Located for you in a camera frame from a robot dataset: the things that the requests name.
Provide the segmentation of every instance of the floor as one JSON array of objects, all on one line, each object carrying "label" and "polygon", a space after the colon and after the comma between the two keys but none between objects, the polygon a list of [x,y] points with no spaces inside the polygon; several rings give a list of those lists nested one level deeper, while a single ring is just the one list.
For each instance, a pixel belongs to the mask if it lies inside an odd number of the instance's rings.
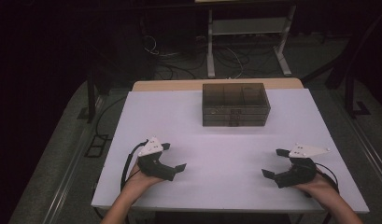
[{"label": "floor", "polygon": [[[332,39],[321,44],[321,38],[321,35],[289,38],[284,54],[293,77],[302,78],[329,62],[342,52],[347,43],[347,39]],[[278,41],[275,35],[216,38],[217,78],[283,77],[273,54],[273,46]],[[155,79],[206,78],[205,40],[202,37],[198,38],[198,45],[200,50],[196,55],[184,55],[174,49],[162,51],[164,53],[158,57]],[[382,223],[382,175],[375,165],[375,157],[371,157],[367,150],[374,148],[382,160],[382,107],[362,83],[356,82],[356,99],[366,104],[371,115],[351,119],[343,110],[343,89],[327,90],[324,86],[329,72],[304,86],[311,91],[335,144],[371,210],[369,214],[361,214],[361,219],[365,223]],[[100,221],[99,214],[104,215],[105,211],[96,212],[90,204],[110,142],[106,142],[101,157],[84,155],[95,134],[113,136],[128,91],[118,86],[108,95],[99,95],[96,118],[92,123],[87,123],[82,117],[84,108],[88,106],[86,84],[79,86],[68,102],[10,223]],[[90,153],[98,154],[98,148],[92,148]],[[324,216],[307,214],[300,223],[321,223]],[[292,223],[296,223],[298,217],[291,215]],[[137,212],[133,213],[132,221],[153,223],[153,218],[154,214]]]}]

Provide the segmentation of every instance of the white bracket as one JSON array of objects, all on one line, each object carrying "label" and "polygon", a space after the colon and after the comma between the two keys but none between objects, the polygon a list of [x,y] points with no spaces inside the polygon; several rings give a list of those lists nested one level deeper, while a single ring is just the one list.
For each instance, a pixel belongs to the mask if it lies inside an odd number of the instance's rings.
[{"label": "white bracket", "polygon": [[330,151],[331,150],[328,147],[311,147],[303,144],[296,144],[289,156],[290,158],[310,158]]},{"label": "white bracket", "polygon": [[159,139],[156,137],[151,137],[148,142],[141,148],[141,151],[138,153],[139,157],[147,156],[156,152],[163,151],[163,146],[159,142]]}]

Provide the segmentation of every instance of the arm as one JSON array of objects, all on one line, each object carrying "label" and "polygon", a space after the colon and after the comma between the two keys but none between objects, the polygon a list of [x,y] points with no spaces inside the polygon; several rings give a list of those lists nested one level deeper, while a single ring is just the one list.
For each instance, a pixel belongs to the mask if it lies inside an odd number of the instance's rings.
[{"label": "arm", "polygon": [[357,214],[354,213],[353,209],[321,175],[316,175],[311,182],[297,185],[295,188],[310,194],[333,216],[337,223],[362,223]]},{"label": "arm", "polygon": [[106,213],[101,223],[124,223],[124,219],[135,201],[152,185],[163,180],[154,176],[147,176],[139,171],[137,162],[130,172],[129,179],[118,198]]}]

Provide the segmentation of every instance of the transparent plastic box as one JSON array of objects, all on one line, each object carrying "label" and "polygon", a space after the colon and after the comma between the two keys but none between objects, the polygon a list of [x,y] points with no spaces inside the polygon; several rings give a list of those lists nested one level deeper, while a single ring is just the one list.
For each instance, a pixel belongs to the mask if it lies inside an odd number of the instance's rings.
[{"label": "transparent plastic box", "polygon": [[263,83],[203,85],[203,126],[264,126],[269,112]]}]

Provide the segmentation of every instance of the white table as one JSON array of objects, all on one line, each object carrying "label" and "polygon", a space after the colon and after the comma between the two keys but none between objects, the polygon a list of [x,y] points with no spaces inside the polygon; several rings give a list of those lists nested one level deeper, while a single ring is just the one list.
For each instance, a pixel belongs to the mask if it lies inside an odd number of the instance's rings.
[{"label": "white table", "polygon": [[161,156],[169,166],[187,163],[173,182],[153,186],[134,208],[154,211],[311,213],[322,211],[293,188],[279,189],[261,169],[285,172],[290,160],[277,148],[295,143],[329,147],[312,158],[332,169],[342,196],[357,213],[368,212],[307,89],[267,90],[271,111],[264,127],[203,127],[201,91],[132,91],[124,105],[92,206],[109,208],[120,193],[130,151],[157,136],[171,143]]}]

